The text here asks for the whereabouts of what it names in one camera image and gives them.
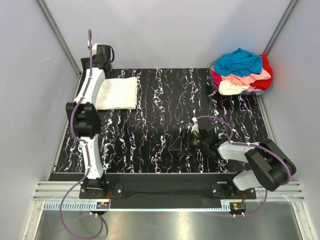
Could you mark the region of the white printed t-shirt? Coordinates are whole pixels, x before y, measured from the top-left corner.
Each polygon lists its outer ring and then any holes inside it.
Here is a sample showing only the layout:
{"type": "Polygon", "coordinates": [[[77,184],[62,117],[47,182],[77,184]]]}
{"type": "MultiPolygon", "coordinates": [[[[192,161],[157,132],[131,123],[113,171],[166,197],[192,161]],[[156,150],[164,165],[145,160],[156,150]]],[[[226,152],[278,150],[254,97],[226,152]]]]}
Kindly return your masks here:
{"type": "Polygon", "coordinates": [[[110,78],[101,84],[95,108],[105,110],[134,110],[138,101],[138,79],[110,78]]]}

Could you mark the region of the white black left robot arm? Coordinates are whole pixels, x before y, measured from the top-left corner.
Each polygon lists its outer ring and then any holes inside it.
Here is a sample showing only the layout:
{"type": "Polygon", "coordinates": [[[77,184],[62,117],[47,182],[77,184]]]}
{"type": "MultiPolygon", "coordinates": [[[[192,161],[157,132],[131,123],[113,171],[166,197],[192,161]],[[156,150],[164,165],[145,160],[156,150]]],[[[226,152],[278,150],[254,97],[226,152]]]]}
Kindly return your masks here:
{"type": "Polygon", "coordinates": [[[99,152],[102,121],[96,109],[99,89],[112,71],[114,50],[110,45],[88,45],[89,57],[82,58],[81,88],[65,110],[71,135],[81,147],[84,176],[79,181],[81,199],[102,199],[110,193],[99,152]]]}

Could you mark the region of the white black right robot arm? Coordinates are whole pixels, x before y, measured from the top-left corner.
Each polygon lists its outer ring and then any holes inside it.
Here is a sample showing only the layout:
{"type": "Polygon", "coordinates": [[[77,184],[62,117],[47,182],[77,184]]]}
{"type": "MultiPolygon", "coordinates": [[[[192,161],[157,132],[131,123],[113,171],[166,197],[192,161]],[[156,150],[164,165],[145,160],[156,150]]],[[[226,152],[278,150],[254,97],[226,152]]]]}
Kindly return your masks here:
{"type": "Polygon", "coordinates": [[[256,143],[224,141],[217,134],[210,134],[200,128],[195,117],[181,128],[178,138],[168,149],[186,157],[201,150],[214,159],[221,157],[249,164],[250,170],[239,172],[232,179],[213,186],[213,197],[218,199],[240,199],[248,190],[255,188],[274,192],[288,184],[297,172],[294,163],[271,139],[256,143]]]}

